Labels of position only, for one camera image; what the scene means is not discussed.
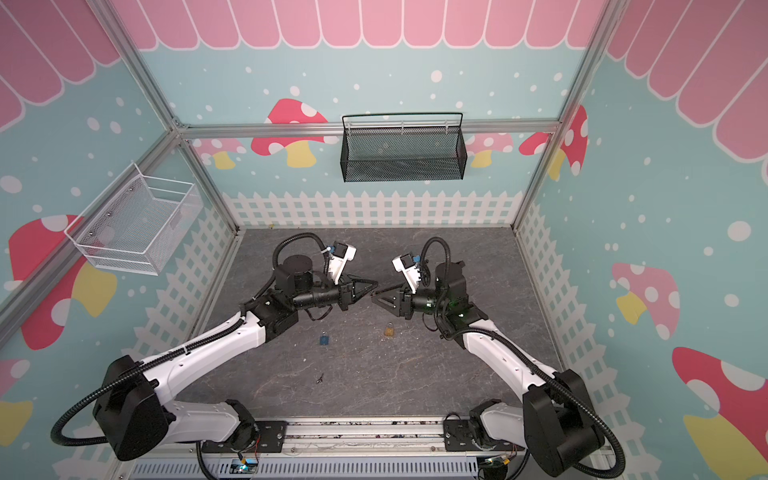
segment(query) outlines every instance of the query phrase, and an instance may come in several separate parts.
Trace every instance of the gray marble floor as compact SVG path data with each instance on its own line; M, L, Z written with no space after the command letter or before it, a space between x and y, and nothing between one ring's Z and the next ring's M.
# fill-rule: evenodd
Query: gray marble floor
M357 247L345 272L373 278L385 286L403 280L392 268L395 256L421 251L424 242L445 238L453 261L464 260L472 301L498 328L537 359L560 368L557 354L512 231L508 228L390 228L311 230L324 242ZM298 230L247 230L219 296L208 328L237 311L269 277L275 245ZM311 240L289 245L293 253L316 252ZM442 248L429 250L430 264ZM322 266L322 256L312 255ZM384 336L387 324L394 338ZM323 332L329 344L321 346ZM317 379L323 376L323 382ZM305 313L283 335L219 366L186 388L179 400L221 402L238 399L258 417L298 415L441 415L465 414L486 399L519 401L480 359L455 342L429 332L421 316L397 318L369 299L324 320Z

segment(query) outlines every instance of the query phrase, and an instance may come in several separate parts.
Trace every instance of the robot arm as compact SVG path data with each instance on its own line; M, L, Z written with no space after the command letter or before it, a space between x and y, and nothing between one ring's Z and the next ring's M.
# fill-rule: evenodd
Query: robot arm
M560 373L542 364L503 335L469 301L463 262L450 263L447 269L444 263L438 265L435 288L429 289L419 283L423 276L419 269L425 266L425 259L417 259L410 254L395 258L392 263L406 282L374 293L372 301L406 319L415 312L434 314L438 309L441 335L488 364L523 404L523 408L515 408L491 400L474 409L469 426L475 443L482 447L495 439L523 446L553 477L571 466L601 478L619 476L624 470L621 445L594 414L582 378L572 370ZM438 305L441 297L445 300ZM583 458L603 446L606 437L616 453L616 465L608 471L581 465Z

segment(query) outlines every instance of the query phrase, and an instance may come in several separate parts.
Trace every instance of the white polka dot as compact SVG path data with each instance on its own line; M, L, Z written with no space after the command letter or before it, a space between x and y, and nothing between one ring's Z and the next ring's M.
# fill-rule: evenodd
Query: white polka dot
M739 297L732 293L728 293L725 296L725 304L728 306L739 306Z
M730 363L720 362L720 368L723 369L725 377L742 390L755 392L765 385L766 380L763 377L742 370Z
M52 217L43 217L40 219L43 223L43 227L49 229L51 232L61 232L69 225L66 215L54 215Z
M645 299L651 303L655 302L659 299L658 291L652 286L649 286L647 289L645 289Z
M305 114L307 117L314 117L315 115L317 115L317 110L315 110L314 108L310 107L307 104L301 104L301 112Z
M720 411L720 399L717 398L717 393L712 387L699 379L690 380L686 385L715 412Z
M670 293L667 300L673 308L680 309L680 292Z
M22 280L9 280L3 283L3 288L5 288L9 292L12 292L13 290L16 290L16 288L18 288L18 286L21 284L22 284Z
M670 339L670 330L667 328L666 325L658 324L656 325L656 333L659 334L659 337L662 340L669 340Z
M733 222L728 226L728 237L734 242L743 242L752 234L752 227L742 220Z
M67 324L67 317L69 316L69 303L71 298L65 298L59 300L51 309L51 320L58 326L64 326Z

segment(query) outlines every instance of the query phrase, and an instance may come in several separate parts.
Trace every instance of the red mushroom cap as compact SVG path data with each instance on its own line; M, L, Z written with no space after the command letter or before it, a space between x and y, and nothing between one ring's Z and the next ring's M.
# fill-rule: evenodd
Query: red mushroom cap
M520 153L523 155L536 155L540 154L547 147L549 141L549 134L542 132L536 132L525 141L520 144Z
M486 150L508 153L515 149L515 142L510 134L476 134L468 138L464 144L467 146L467 151L474 154Z
M584 156L587 154L587 111L583 105L579 105L576 116L571 122L571 128L565 132L565 139L560 148L568 157L573 175L578 175L584 165Z
M294 100L283 98L278 101L266 119L268 124L325 124L326 118L309 105ZM250 144L251 150L256 154L267 156L274 154L284 147L297 141L318 141L320 143L335 144L336 137L272 137L254 138Z

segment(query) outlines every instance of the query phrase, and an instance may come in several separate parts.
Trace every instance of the yellow mushroom stem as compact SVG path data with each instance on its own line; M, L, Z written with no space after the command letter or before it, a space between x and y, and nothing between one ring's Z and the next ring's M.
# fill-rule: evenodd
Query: yellow mushroom stem
M292 168L312 167L317 159L312 155L310 143L306 140L295 141L286 147L288 151L288 166Z
M483 150L479 151L475 155L475 159L472 160L471 167L473 168L486 168L491 164L491 151L490 150Z
M565 152L561 149L558 149L558 152L554 155L554 161L552 162L552 165L549 166L549 177L554 180L558 181L560 180L560 168L563 166L563 161L565 160Z

